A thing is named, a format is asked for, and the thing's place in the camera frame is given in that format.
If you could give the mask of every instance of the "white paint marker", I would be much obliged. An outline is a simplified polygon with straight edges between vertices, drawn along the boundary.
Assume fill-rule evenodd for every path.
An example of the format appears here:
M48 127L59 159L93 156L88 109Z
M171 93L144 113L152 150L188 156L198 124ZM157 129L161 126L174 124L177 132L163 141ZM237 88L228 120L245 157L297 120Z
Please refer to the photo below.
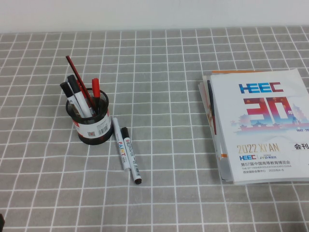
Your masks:
M135 159L135 155L133 153L133 148L132 148L132 143L129 137L129 132L126 127L121 128L121 134L122 138L125 142L125 147L126 147L126 152L127 152L127 157L129 159L129 163L131 166L131 172L133 175L133 179L135 184L139 185L141 183L141 176L140 176L140 171L137 166L137 162Z
M75 97L76 97L76 100L78 101L78 103L79 103L79 105L82 109L84 117L92 117L92 114L89 110L89 107L88 107L87 102L86 102L86 100L83 96L83 93L81 92L81 90L78 87L75 76L74 75L68 76L68 81L69 81L69 84L70 84L70 86L73 90Z
M114 123L114 132L115 132L115 136L116 136L116 141L118 143L123 168L124 168L125 171L130 170L131 167L130 167L130 163L129 163L129 160L128 160L128 157L127 157L125 142L124 142L122 135L121 135L118 119L116 117L113 117L112 121Z
M63 83L60 84L60 87L62 88L64 94L67 96L68 101L71 104L74 113L77 116L84 117L84 114L83 114L83 112L81 110L81 107L79 106L76 98L74 97L74 94L71 91L71 88L70 88L69 84L67 82L63 82Z

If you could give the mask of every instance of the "black mesh pen holder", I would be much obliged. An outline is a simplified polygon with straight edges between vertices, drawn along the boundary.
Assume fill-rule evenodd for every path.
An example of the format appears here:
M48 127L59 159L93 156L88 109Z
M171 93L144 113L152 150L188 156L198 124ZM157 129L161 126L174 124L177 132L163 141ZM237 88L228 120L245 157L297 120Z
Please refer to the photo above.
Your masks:
M93 98L91 88L87 88L89 95ZM108 110L109 100L103 91L100 91L99 111L93 117L78 116L73 106L67 101L66 110L68 115L72 118L74 126L78 132L80 140L88 145L98 145L107 141L113 133L113 125L110 119Z

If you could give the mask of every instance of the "red pen cap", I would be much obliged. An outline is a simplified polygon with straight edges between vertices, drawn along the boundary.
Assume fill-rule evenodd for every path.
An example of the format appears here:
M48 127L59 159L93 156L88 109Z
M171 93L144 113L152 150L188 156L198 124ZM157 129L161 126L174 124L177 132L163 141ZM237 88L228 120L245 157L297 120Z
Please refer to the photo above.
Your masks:
M92 91L95 98L100 98L100 84L97 78L92 79Z

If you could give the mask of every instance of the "stack of brochures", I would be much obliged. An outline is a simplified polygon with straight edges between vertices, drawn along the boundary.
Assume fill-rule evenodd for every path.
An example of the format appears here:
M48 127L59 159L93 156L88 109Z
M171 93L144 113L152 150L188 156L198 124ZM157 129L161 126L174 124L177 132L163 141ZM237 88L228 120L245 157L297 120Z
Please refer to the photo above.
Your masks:
M203 76L223 180L309 181L309 94L298 70Z

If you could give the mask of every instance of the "white wall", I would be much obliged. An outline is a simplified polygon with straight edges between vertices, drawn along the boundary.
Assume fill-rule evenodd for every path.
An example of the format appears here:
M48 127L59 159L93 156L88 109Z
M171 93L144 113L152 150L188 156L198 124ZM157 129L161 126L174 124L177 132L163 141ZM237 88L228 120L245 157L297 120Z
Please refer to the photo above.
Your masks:
M0 0L0 33L309 24L309 0Z

